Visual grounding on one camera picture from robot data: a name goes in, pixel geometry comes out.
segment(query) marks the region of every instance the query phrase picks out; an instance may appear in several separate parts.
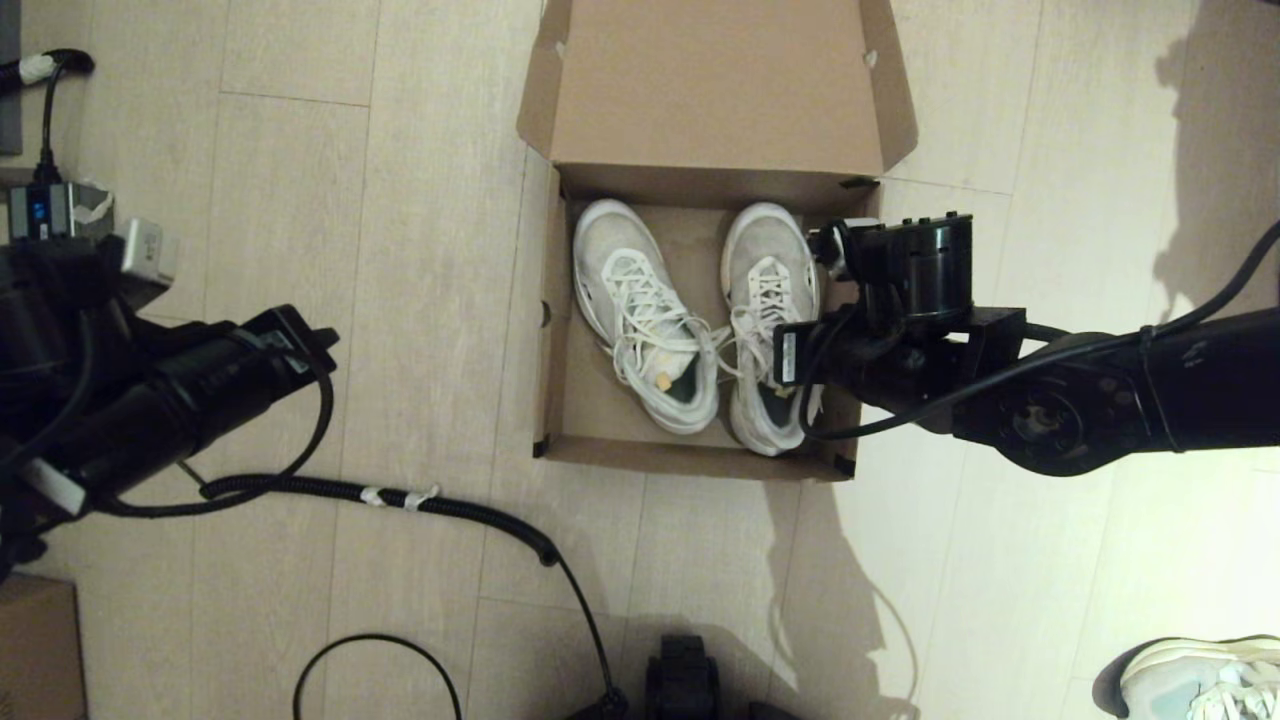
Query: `box lid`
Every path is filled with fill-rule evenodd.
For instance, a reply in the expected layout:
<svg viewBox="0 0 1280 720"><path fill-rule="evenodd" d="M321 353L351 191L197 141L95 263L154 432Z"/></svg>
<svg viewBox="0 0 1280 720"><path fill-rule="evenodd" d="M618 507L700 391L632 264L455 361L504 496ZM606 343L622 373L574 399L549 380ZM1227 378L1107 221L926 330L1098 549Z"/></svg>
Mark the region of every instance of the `box lid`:
<svg viewBox="0 0 1280 720"><path fill-rule="evenodd" d="M845 176L916 140L888 0L548 0L518 129L558 165Z"/></svg>

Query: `cable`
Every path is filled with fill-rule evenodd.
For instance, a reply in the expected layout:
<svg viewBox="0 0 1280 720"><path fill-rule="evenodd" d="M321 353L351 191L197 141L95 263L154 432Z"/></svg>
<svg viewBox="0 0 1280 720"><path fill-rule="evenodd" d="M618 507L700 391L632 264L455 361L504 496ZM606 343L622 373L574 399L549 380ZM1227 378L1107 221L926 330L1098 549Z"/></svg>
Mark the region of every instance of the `cable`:
<svg viewBox="0 0 1280 720"><path fill-rule="evenodd" d="M92 398L93 375L97 372L97 333L93 331L93 315L90 310L81 310L77 314L77 327L79 328L81 341L81 369L70 398L44 429L36 433L26 445L10 452L0 462L0 480L13 477L18 470L22 470L28 462L49 450L58 439L58 436L67 429L67 425L79 418Z"/></svg>
<svg viewBox="0 0 1280 720"><path fill-rule="evenodd" d="M202 487L200 493L207 498L218 498L219 496L229 493L244 492L246 488L253 487L253 483L261 477L262 475L233 475L229 478L221 478ZM556 547L556 543L538 528L530 525L520 518L503 512L502 510L495 510L475 502L452 500L448 497L421 498L421 496L413 496L402 489L369 487L343 480L291 477L274 486L271 492L308 495L312 497L346 500L348 502L360 502L371 506L393 509L403 507L406 510L417 510L419 512L428 512L431 515L458 518L461 520L470 520L472 523L488 525L525 543L538 553L538 560L544 566L552 568L559 565L561 570L564 571L564 578L568 580L570 587L573 588L575 597L577 597L579 607L582 609L582 615L586 616L586 624L591 632L591 642L595 644L595 655L600 662L600 674L604 676L605 694L612 696L618 692L617 687L613 684L613 673L609 670L609 659L604 652L604 641L600 638L600 630L595 624L595 615L591 612L591 606L588 603L586 596L582 593L582 588L577 584L577 578L573 577L573 571L570 569L568 562L564 561L564 557Z"/></svg>
<svg viewBox="0 0 1280 720"><path fill-rule="evenodd" d="M458 689L453 687L453 678L449 678L449 671L444 669L444 665L440 665L440 661L436 660L434 655L431 655L420 646L416 646L403 638L397 638L396 635L384 635L379 633L365 633L360 635L351 635L347 638L342 638L340 641L334 641L326 644L324 650L321 650L320 652L315 653L311 657L311 660L307 662L307 666L302 669L302 674L298 675L297 684L293 685L293 720L302 720L302 689L307 684L307 675L311 674L311 669L315 667L316 664L320 662L320 660L325 655L329 655L330 651L337 650L344 644L351 644L355 642L364 642L364 641L385 642L385 643L398 644L401 647L407 647L408 650L412 650L420 657L430 662L435 667L435 671L439 673L440 678L444 680L444 687L449 689L449 700L453 702L454 720L462 720L462 703L458 702Z"/></svg>
<svg viewBox="0 0 1280 720"><path fill-rule="evenodd" d="M329 423L333 420L333 406L334 406L333 379L329 377L329 370L325 369L324 364L315 360L310 355L303 355L301 352L293 352L289 350L271 350L266 352L265 356L266 359L271 360L284 357L307 365L308 368L311 368L311 372L315 373L316 384L320 388L320 413L316 416L315 429L311 432L311 439L307 442L307 446L302 450L301 454L298 454L298 456L293 460L293 462L289 462L287 468L284 468L283 470L280 470L274 475L253 474L253 475L232 475L232 478L224 478L224 479L247 478L252 480L247 486L243 486L239 492L234 495L228 495L227 497L218 497L206 500L204 502L187 502L179 505L137 506L137 505L129 505L123 500L120 500L119 497L97 496L93 497L95 509L108 515L115 515L119 518L157 519L157 518L187 518L192 515L207 515L210 512L228 510L230 507L236 507L238 505L244 505L246 502L257 500L264 495L271 492L273 489L276 489L280 486L280 483L292 478L300 469L302 469L302 466L306 465L308 460L311 460L311 456L315 455L316 448L320 447L320 442L324 439L325 433L329 432ZM189 466L187 468L187 471L193 478L200 478L200 475Z"/></svg>
<svg viewBox="0 0 1280 720"><path fill-rule="evenodd" d="M67 69L67 58L58 60L54 73L49 76L49 85L45 86L45 118L44 127L41 128L40 163L36 165L36 173L32 178L37 184L56 184L63 182L63 176L58 172L58 164L54 161L51 136L54 127L54 92L58 90L58 81L63 77L63 70Z"/></svg>
<svg viewBox="0 0 1280 720"><path fill-rule="evenodd" d="M1231 281L1217 295L1210 299L1208 302L1201 305L1199 307L1192 310L1190 313L1183 315L1181 318L1170 320L1164 325L1157 325L1152 328L1151 332L1148 333L1149 337L1176 334L1179 332L1185 331L1187 328L1190 328L1203 322L1204 319L1212 316L1215 313L1225 307L1233 299L1235 299L1236 295L1240 293L1242 290L1244 290L1244 286L1248 284L1249 278L1253 277L1253 273L1258 269L1258 265L1262 264L1262 260L1266 258L1267 252L1271 250L1271 247L1276 243L1277 240L1280 240L1280 222L1271 225L1271 228L1267 232L1265 232L1261 238L1258 238L1258 242L1253 246L1253 250L1249 252L1248 258L1245 258L1244 264L1240 265L1240 269L1236 270ZM813 395L814 379L817 378L817 368L820 364L822 357L829 348L832 338L840 333L840 329L844 327L844 324L847 322L847 318L850 316L851 314L845 315L845 318L842 318L836 324L836 328L831 332L831 334L823 341L822 346L818 348L818 354L814 356L813 361L809 363L809 368L806 369L804 377L804 391L801 393L800 407L809 406L809 400ZM1050 352L1030 355L1002 370L997 370L965 387L938 396L923 405L918 405L916 407L913 407L906 413L901 413L899 415L893 415L892 418L886 418L883 420L878 420L868 425L858 425L842 430L818 432L817 429L813 428L812 423L809 423L808 414L800 413L800 428L804 430L806 436L822 441L850 439L850 438L867 437L870 434L882 433L884 430L900 428L909 423L924 419L940 410L945 410L951 405L955 405L956 402L968 400L975 395L991 389L992 387L1000 383L1004 383L1006 380L1010 380L1032 370L1043 368L1046 365L1053 365L1064 360L1070 360L1073 357L1079 357L1082 355L1110 352L1112 350L1119 350L1129 345L1137 345L1142 341L1142 338L1143 338L1142 332L1134 332L1116 337L1094 340L1076 346L1064 347L1061 350L1053 350Z"/></svg>

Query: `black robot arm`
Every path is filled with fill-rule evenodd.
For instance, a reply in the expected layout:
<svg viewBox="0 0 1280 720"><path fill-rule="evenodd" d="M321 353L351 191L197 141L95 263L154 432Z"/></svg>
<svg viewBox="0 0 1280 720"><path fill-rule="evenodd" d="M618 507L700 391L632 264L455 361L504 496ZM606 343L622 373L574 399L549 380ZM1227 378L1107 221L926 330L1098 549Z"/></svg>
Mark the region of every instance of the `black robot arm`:
<svg viewBox="0 0 1280 720"><path fill-rule="evenodd" d="M972 217L852 227L810 247L859 299L818 323L776 331L782 384L841 386L895 418L820 439L909 421L997 448L1047 475L1078 475L1130 452L1280 445L1280 309L1206 322L1280 237L1272 227L1206 306L1125 336L1068 333L1015 307L975 307ZM1046 342L1023 357L1028 340Z"/></svg>
<svg viewBox="0 0 1280 720"><path fill-rule="evenodd" d="M242 325L138 318L122 242L0 247L0 579L44 552L41 533L127 509L120 493L337 368L338 334L288 305Z"/></svg>

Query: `shoe box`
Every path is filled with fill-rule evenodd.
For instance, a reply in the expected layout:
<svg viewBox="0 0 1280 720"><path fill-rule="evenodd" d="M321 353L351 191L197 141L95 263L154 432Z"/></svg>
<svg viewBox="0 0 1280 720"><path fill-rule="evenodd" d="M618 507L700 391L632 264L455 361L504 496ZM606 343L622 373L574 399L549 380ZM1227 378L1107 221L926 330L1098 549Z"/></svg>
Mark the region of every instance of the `shoe box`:
<svg viewBox="0 0 1280 720"><path fill-rule="evenodd" d="M86 717L70 584L28 575L0 584L0 717Z"/></svg>
<svg viewBox="0 0 1280 720"><path fill-rule="evenodd" d="M890 0L547 0L517 129L552 168L545 206L534 199L530 213L526 197L521 223L521 272L541 307L518 295L535 307L512 314L539 325L534 455L680 475L850 478L855 441L806 441L782 457L742 448L727 382L705 430L655 425L577 307L571 238L590 201L627 202L681 300L719 328L721 252L737 211L768 200L803 227L874 215L876 178L916 141ZM856 296L847 284L823 288L828 309ZM824 424L859 415L851 396L827 388Z"/></svg>

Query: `label sticker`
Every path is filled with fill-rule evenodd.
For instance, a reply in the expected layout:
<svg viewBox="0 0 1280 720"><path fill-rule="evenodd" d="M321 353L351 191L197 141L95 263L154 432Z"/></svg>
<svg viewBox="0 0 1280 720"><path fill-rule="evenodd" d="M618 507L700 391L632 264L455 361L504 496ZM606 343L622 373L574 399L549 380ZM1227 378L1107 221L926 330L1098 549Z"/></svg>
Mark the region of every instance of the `label sticker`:
<svg viewBox="0 0 1280 720"><path fill-rule="evenodd" d="M782 382L796 382L796 333L782 336Z"/></svg>

